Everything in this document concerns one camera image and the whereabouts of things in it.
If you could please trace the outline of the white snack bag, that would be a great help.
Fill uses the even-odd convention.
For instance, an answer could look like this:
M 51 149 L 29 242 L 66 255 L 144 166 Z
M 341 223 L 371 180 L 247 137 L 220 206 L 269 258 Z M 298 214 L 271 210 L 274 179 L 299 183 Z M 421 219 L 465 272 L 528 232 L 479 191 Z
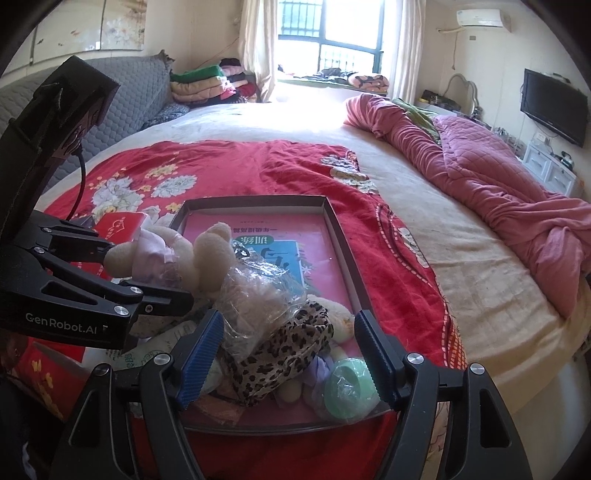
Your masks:
M 160 353 L 170 353 L 181 337 L 190 335 L 196 328 L 197 322 L 193 320 L 177 323 L 147 340 L 140 339 L 127 352 L 87 347 L 81 365 L 88 371 L 99 363 L 107 363 L 115 371 L 141 367 Z

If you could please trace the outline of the green sponge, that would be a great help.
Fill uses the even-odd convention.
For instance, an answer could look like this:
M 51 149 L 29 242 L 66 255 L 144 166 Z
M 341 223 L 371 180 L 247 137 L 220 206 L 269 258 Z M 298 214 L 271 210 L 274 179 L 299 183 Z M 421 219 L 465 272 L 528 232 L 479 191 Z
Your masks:
M 325 413 L 342 423 L 365 419 L 382 402 L 366 361 L 353 357 L 335 362 L 321 394 Z

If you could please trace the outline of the leopard print scrunchie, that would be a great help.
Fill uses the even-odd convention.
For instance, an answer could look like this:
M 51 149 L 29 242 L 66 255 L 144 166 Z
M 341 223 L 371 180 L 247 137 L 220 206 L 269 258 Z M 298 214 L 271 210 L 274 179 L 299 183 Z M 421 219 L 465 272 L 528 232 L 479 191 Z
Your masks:
M 329 346 L 334 326 L 325 306 L 308 301 L 293 319 L 273 332 L 245 359 L 224 352 L 229 383 L 239 405 L 252 407 L 290 379 L 296 378 Z

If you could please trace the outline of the small bear purple ribbon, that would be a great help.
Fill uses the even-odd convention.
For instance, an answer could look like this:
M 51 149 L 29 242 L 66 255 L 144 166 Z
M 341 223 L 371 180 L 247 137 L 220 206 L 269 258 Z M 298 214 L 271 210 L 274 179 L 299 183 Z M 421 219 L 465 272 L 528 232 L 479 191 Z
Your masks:
M 332 367 L 336 361 L 348 357 L 342 345 L 353 339 L 353 314 L 346 306 L 324 297 L 308 295 L 308 299 L 325 308 L 329 323 L 334 328 L 334 336 L 329 346 L 315 356 L 301 375 L 283 383 L 273 392 L 273 396 L 280 408 L 304 400 L 308 407 L 321 412 L 324 409 L 324 387 Z

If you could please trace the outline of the plush bear pink bow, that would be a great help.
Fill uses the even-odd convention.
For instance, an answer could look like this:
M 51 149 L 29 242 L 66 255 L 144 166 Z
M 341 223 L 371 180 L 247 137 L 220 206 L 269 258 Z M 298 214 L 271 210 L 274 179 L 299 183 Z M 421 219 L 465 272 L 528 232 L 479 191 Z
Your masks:
M 214 298 L 235 263 L 231 228 L 217 222 L 194 241 L 169 227 L 146 226 L 133 240 L 110 248 L 103 266 L 114 278 L 130 277 L 135 282 Z

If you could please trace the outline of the pink item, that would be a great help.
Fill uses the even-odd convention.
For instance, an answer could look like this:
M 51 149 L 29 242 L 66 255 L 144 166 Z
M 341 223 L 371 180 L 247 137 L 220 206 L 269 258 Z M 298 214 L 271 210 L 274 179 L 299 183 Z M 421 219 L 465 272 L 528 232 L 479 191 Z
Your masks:
M 259 257 L 238 260 L 214 302 L 224 320 L 222 348 L 236 361 L 245 360 L 306 299 L 304 287 L 287 270 Z

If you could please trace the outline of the beige bed sheet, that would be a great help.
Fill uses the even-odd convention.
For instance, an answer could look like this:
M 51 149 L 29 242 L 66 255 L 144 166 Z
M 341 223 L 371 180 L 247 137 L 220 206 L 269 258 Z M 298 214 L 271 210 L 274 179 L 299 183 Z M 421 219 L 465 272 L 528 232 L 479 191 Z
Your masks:
M 425 180 L 394 147 L 346 126 L 345 118 L 342 105 L 326 115 L 273 103 L 205 107 L 130 135 L 86 166 L 93 169 L 121 151 L 164 140 L 290 140 L 349 148 L 434 268 L 469 360 L 489 370 L 509 410 L 519 411 L 587 337 L 587 281 L 579 284 L 575 312 L 562 319 L 522 262 L 477 215 Z

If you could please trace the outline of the grey tray with pink book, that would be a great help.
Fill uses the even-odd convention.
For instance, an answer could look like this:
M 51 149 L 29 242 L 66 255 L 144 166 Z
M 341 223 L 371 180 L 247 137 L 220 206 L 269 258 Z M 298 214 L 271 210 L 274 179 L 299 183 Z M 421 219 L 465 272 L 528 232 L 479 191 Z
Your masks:
M 231 227 L 232 238 L 267 262 L 290 272 L 309 294 L 346 306 L 356 314 L 373 304 L 349 240 L 324 196 L 235 196 L 187 200 L 170 228 L 192 241 L 216 222 Z M 280 407 L 267 396 L 238 421 L 219 423 L 191 405 L 182 415 L 189 431 L 229 435 L 280 435 L 338 426 L 322 419 L 303 399 Z

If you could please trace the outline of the pink quilted comforter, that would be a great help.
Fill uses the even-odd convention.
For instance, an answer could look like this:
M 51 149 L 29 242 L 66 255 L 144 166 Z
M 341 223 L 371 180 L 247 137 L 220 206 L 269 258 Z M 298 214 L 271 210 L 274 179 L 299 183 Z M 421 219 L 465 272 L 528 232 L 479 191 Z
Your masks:
M 571 316 L 590 272 L 590 205 L 552 193 L 509 147 L 465 118 L 437 116 L 433 139 L 400 106 L 361 94 L 346 102 L 350 126 L 398 149 L 443 193 L 476 213 L 530 271 L 547 300 Z

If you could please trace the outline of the white drawer cabinet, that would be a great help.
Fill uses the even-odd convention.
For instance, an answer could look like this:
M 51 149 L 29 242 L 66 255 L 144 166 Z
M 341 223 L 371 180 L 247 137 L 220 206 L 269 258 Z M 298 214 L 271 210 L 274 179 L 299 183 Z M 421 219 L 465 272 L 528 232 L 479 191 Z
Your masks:
M 578 177 L 537 145 L 527 146 L 522 164 L 547 190 L 567 197 L 580 196 Z

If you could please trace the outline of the heart shaped mirror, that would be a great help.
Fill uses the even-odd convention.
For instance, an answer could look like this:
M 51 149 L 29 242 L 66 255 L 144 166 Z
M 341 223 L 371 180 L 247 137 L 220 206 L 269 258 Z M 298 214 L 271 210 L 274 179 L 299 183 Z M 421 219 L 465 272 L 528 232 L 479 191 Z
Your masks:
M 444 96 L 456 102 L 463 114 L 472 116 L 481 113 L 476 84 L 460 73 L 450 77 Z

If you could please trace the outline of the cream curtain left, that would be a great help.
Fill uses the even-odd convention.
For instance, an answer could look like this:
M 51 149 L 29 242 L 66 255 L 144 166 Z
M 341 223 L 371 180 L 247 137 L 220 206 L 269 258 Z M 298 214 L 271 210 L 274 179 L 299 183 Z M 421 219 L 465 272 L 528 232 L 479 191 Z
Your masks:
M 276 86 L 279 2 L 245 0 L 239 24 L 238 53 L 243 68 L 256 76 L 261 102 L 269 102 Z

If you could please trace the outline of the cream curtain right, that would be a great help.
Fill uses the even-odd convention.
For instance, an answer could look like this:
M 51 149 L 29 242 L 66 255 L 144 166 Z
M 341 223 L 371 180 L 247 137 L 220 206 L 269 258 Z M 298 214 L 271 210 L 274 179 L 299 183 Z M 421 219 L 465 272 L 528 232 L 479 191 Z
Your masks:
M 426 27 L 426 1 L 385 2 L 382 74 L 388 97 L 413 103 L 417 91 Z

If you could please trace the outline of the white air conditioner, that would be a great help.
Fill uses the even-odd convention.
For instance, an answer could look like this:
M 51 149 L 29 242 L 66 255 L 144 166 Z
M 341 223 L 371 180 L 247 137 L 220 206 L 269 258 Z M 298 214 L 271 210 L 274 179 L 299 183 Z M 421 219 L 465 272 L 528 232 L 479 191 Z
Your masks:
M 456 12 L 462 28 L 492 28 L 512 31 L 510 17 L 500 9 L 462 9 Z

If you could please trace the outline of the wall mounted television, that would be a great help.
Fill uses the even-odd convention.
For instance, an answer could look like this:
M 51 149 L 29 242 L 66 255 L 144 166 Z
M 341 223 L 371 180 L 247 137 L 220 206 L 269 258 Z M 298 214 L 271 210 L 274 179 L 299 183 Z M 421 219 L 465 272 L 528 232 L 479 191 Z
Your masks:
M 568 142 L 583 147 L 588 123 L 588 99 L 563 81 L 524 70 L 520 110 Z

